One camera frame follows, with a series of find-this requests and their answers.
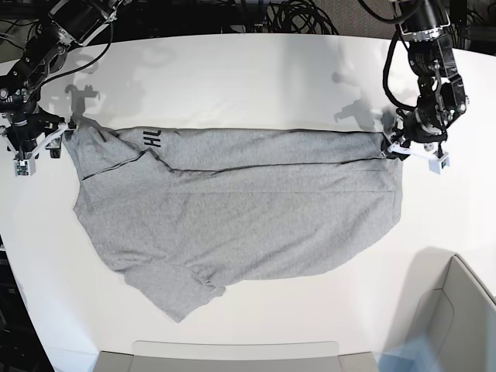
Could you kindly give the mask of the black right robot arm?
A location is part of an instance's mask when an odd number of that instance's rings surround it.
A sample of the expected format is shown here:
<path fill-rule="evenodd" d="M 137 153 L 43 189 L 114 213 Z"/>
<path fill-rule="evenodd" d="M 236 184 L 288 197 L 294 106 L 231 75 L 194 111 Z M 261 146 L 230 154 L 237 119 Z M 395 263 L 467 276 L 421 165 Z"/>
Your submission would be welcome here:
<path fill-rule="evenodd" d="M 81 46 L 102 26 L 111 24 L 124 1 L 58 1 L 48 23 L 31 39 L 21 58 L 1 76 L 1 115 L 9 121 L 1 128 L 16 160 L 36 158 L 44 148 L 60 156 L 65 119 L 39 106 L 42 87 L 68 73 L 55 74 L 71 46 Z"/>

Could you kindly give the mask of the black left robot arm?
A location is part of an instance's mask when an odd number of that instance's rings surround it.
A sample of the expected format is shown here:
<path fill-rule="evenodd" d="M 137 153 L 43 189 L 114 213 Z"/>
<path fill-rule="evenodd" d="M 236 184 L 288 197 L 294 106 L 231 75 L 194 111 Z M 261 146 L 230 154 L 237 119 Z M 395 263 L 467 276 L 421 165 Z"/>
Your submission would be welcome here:
<path fill-rule="evenodd" d="M 448 129 L 468 106 L 463 79 L 458 71 L 450 35 L 445 29 L 450 19 L 440 1 L 393 1 L 394 18 L 388 22 L 396 30 L 383 69 L 382 84 L 389 101 L 397 108 L 396 122 L 382 145 L 386 158 L 404 160 L 410 146 L 437 145 L 434 155 L 443 155 L 442 143 Z M 406 105 L 394 97 L 388 82 L 396 43 L 408 43 L 409 66 L 418 78 L 416 105 Z"/>

